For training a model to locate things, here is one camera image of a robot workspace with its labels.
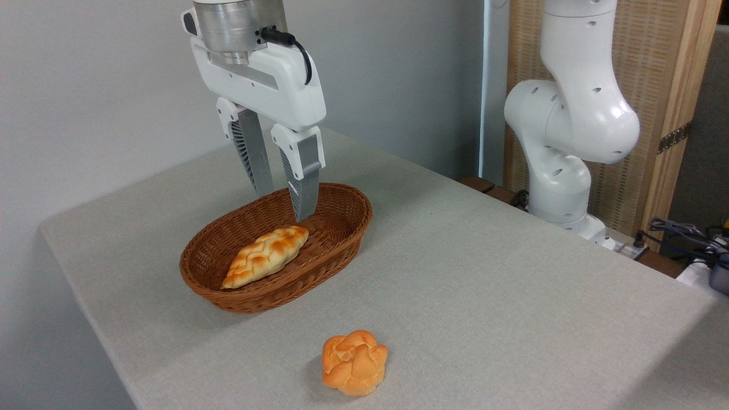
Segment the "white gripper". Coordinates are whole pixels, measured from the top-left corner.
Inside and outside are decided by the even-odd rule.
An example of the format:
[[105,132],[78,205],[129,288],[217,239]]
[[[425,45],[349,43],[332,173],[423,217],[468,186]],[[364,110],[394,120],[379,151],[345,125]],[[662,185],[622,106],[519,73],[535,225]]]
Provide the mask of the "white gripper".
[[247,65],[218,65],[198,38],[191,39],[191,47],[204,83],[221,96],[216,108],[222,130],[234,142],[258,197],[275,190],[258,117],[263,114],[278,122],[271,133],[280,150],[295,218],[301,222],[312,216],[320,170],[326,166],[321,130],[315,126],[326,117],[315,63],[312,79],[305,83],[306,65],[297,47],[268,45],[255,50]]

